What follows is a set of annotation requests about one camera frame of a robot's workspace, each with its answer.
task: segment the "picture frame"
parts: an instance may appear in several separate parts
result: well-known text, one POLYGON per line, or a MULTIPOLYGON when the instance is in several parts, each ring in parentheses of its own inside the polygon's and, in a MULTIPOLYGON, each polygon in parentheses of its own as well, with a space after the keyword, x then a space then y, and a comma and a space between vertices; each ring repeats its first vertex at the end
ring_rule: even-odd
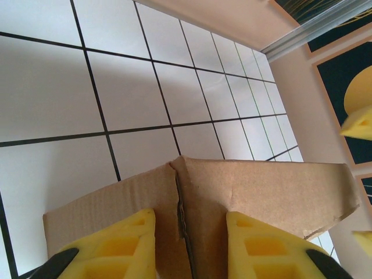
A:
POLYGON ((369 212, 372 216, 372 173, 356 176, 355 180, 362 192, 362 202, 370 205, 369 212))
MULTIPOLYGON (((324 101, 338 132, 341 131, 341 125, 348 116, 344 108, 344 97, 348 84, 361 70, 372 66, 371 41, 372 36, 369 36, 312 64, 314 74, 324 95, 324 101), (371 59, 366 60, 364 54, 363 57, 356 56, 359 52, 364 53, 365 48, 371 48, 371 59), (350 61, 355 61, 355 69, 350 61)), ((339 137, 352 168, 372 167, 372 141, 345 138, 342 135, 339 137)))
MULTIPOLYGON (((314 15, 323 12, 330 6, 336 4, 338 0, 322 0, 324 2, 329 2, 329 5, 325 3, 323 5, 323 9, 316 10, 314 15)), ((293 5, 298 3, 298 5, 302 4, 304 0, 270 0, 269 1, 272 7, 288 22, 290 22, 294 28, 299 27, 301 23, 306 21, 306 17, 302 20, 296 19, 296 14, 291 15, 291 11, 293 11, 293 5), (291 10, 286 8, 285 5, 289 5, 291 2, 292 5, 289 6, 291 10)), ((315 2, 309 2, 308 7, 311 8, 312 4, 315 2)), ((357 36, 367 30, 372 29, 372 8, 362 12, 361 14, 355 16, 354 18, 347 20, 345 23, 340 24, 338 27, 326 32, 325 34, 311 40, 308 42, 307 45, 307 55, 308 58, 313 58, 317 56, 321 52, 328 51, 332 49, 334 46, 342 44, 343 42, 349 40, 352 37, 357 36)))

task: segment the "white tile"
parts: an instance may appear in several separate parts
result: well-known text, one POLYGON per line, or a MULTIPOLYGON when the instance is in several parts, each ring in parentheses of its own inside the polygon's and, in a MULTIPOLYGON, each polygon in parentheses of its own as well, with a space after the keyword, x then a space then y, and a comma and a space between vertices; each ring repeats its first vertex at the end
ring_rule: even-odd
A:
POLYGON ((292 131, 291 124, 289 122, 287 115, 279 115, 277 116, 278 122, 280 125, 280 129, 283 133, 285 143, 287 144, 288 148, 292 148, 297 145, 297 141, 295 135, 292 131))
POLYGON ((174 128, 183 155, 197 159, 223 159, 212 124, 174 128))
POLYGON ((262 79, 267 81, 274 81, 273 73, 271 72, 271 68, 269 62, 267 61, 266 55, 258 51, 253 51, 253 54, 256 57, 262 79))
POLYGON ((262 117, 263 126, 265 127, 269 143, 273 149, 274 155, 287 150, 283 135, 280 131, 278 121, 275 116, 262 117))
POLYGON ((195 67, 223 72, 210 32, 187 22, 182 22, 182 27, 195 67))
POLYGON ((0 141, 103 131, 83 51, 0 37, 0 141))
POLYGON ((265 84, 259 80, 248 80, 253 96, 255 97, 260 115, 273 115, 274 110, 267 94, 265 84))
POLYGON ((227 76, 240 117, 260 115, 246 78, 227 76))
POLYGON ((242 123, 254 160, 267 160, 273 157, 261 119, 245 119, 242 123))
POLYGON ((74 1, 87 48, 149 57, 131 0, 74 1))
POLYGON ((275 83, 265 83, 267 93, 269 94, 271 104, 276 114, 285 113, 285 108, 281 100, 278 88, 275 83))
POLYGON ((81 45, 70 1, 2 0, 2 32, 81 45))
POLYGON ((110 135, 121 179, 154 169, 178 156, 170 128, 110 135))
POLYGON ((200 70, 198 70, 198 75, 212 119, 237 118, 237 108, 235 107, 225 75, 200 70))
POLYGON ((293 162, 303 162, 300 149, 296 147, 295 149, 292 149, 289 152, 289 155, 291 155, 291 159, 293 162))
POLYGON ((337 253, 336 253, 336 249, 333 250, 333 253, 332 253, 331 257, 333 257, 333 259, 336 262, 338 262, 338 264, 339 264, 339 259, 338 259, 337 253))
POLYGON ((194 69, 155 64, 173 124, 210 120, 194 69))
POLYGON ((0 278, 10 279, 8 258, 6 257, 1 228, 0 228, 0 278))
POLYGON ((47 260, 44 213, 117 181, 103 136, 4 147, 0 158, 1 194, 19 274, 47 260))
POLYGON ((213 34, 225 73, 245 76, 238 51, 233 41, 213 34))
POLYGON ((321 247, 327 251, 328 254, 331 254, 333 249, 332 239, 330 237, 330 233, 328 231, 324 232, 323 234, 319 235, 319 240, 321 243, 321 247))
POLYGON ((291 157, 288 152, 276 157, 276 161, 278 162, 291 162, 291 157))
POLYGON ((244 72, 247 77, 262 79, 260 70, 256 62, 256 58, 253 55, 253 51, 246 46, 235 43, 238 49, 240 59, 242 61, 244 72))
POLYGON ((313 238, 312 240, 310 240, 310 242, 321 247, 319 237, 313 238))
POLYGON ((192 66, 178 19, 139 3, 137 6, 152 58, 192 66))
POLYGON ((169 124, 151 62, 90 52, 109 130, 169 124))
POLYGON ((215 123, 225 159, 252 160, 252 154, 239 120, 215 123))

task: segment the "cardboard flap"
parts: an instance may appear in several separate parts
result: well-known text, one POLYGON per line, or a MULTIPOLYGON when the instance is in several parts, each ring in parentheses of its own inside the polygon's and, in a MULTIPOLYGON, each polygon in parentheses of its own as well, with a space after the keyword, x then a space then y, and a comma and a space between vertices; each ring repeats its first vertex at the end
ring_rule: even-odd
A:
POLYGON ((180 179, 197 278, 227 278, 228 211, 311 238, 359 207, 353 178, 344 164, 183 156, 171 165, 180 179))
POLYGON ((156 269, 165 279, 191 278, 179 235, 176 172, 167 164, 99 189, 44 215, 49 257, 61 247, 138 212, 156 215, 156 269))

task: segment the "yellow foam pad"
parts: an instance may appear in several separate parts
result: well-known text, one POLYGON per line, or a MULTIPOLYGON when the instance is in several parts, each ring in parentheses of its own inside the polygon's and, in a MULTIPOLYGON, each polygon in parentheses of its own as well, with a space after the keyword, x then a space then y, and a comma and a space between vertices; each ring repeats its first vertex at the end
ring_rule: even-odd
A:
POLYGON ((342 125, 341 135, 371 141, 372 106, 353 112, 342 125))
POLYGON ((64 247, 79 253, 59 279, 155 279, 155 213, 144 209, 64 247))
POLYGON ((327 252, 239 212, 227 213, 228 279, 325 279, 306 254, 327 252))
POLYGON ((360 247, 372 257, 372 231, 353 231, 353 235, 360 247))

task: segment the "corrugated cardboard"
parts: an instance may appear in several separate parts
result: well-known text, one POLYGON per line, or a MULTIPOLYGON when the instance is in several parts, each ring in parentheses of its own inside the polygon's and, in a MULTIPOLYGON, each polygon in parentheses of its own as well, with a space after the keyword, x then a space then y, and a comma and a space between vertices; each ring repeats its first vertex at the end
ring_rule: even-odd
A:
POLYGON ((48 256, 85 235, 145 208, 156 216, 156 268, 160 278, 191 278, 178 225, 176 172, 167 164, 99 189, 44 215, 48 256))
POLYGON ((191 278, 190 262, 194 278, 205 279, 227 278, 226 212, 311 238, 354 212, 359 199, 343 164, 182 156, 44 215, 48 254, 148 207, 156 214, 159 277, 191 278))

